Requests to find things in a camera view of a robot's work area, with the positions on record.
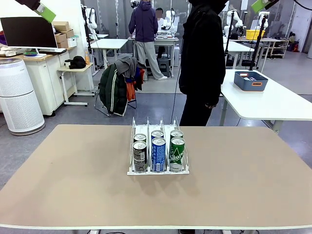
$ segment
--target hood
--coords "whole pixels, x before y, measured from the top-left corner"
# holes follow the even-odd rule
[[[150,1],[141,1],[139,3],[139,6],[142,8],[143,11],[148,11],[149,9],[152,8]]]
[[[217,14],[225,7],[225,0],[189,0],[193,6],[209,5]]]

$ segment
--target small side table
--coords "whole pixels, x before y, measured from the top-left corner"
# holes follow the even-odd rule
[[[72,102],[72,101],[69,101],[68,100],[68,95],[67,95],[67,90],[66,90],[66,86],[65,86],[65,78],[64,78],[64,75],[66,72],[85,72],[87,71],[91,66],[93,65],[93,63],[90,63],[88,65],[86,65],[85,68],[82,68],[82,69],[69,69],[67,67],[60,67],[58,69],[59,72],[62,72],[61,76],[60,76],[60,79],[62,80],[62,83],[63,83],[63,89],[64,89],[64,97],[65,97],[65,102],[64,102],[64,105],[79,105],[79,106],[88,106],[88,103],[87,102]],[[95,93],[92,93],[92,92],[84,92],[84,93],[78,93],[78,90],[77,90],[77,84],[76,84],[76,78],[75,76],[71,77],[72,79],[72,83],[74,85],[74,88],[75,88],[75,93],[74,95],[75,96],[95,96]]]

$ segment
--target person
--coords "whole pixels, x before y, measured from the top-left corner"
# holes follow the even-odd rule
[[[156,12],[157,11],[161,11],[161,15],[164,14],[164,10],[162,8],[157,8],[156,9]],[[161,18],[157,18],[157,21],[158,21],[158,31],[161,30],[161,28],[163,27],[164,25],[164,19],[161,17]],[[164,46],[160,46],[158,48],[158,54],[157,54],[157,59],[160,59],[162,58],[162,54],[165,53],[166,49]]]
[[[165,80],[158,66],[155,55],[155,34],[158,31],[156,12],[150,0],[142,0],[133,11],[129,23],[129,32],[136,31],[136,43],[139,62],[145,65],[145,54],[149,61],[153,76],[156,80]]]
[[[183,25],[179,79],[186,103],[180,125],[206,126],[212,109],[219,102],[225,77],[222,22],[218,14],[227,0],[189,2],[192,10]]]

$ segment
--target item in basket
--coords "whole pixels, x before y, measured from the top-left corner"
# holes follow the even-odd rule
[[[164,133],[161,130],[152,131],[152,140],[156,137],[164,137]]]
[[[137,141],[144,141],[146,142],[146,136],[144,134],[135,134],[134,138],[133,138],[133,142],[137,142]]]
[[[166,169],[166,140],[156,137],[152,140],[152,169],[154,172],[163,172]]]
[[[136,172],[145,172],[147,169],[147,145],[144,141],[133,144],[133,156]]]
[[[175,137],[171,140],[170,146],[170,171],[181,172],[183,169],[185,140]]]
[[[183,138],[183,132],[180,131],[180,130],[173,130],[173,131],[171,131],[171,133],[170,133],[170,142],[171,142],[172,138],[175,138],[175,137]]]

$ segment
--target dark green jacket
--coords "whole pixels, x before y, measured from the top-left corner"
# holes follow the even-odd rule
[[[99,97],[108,113],[124,116],[127,109],[127,84],[123,74],[118,75],[115,64],[103,73],[99,86]]]

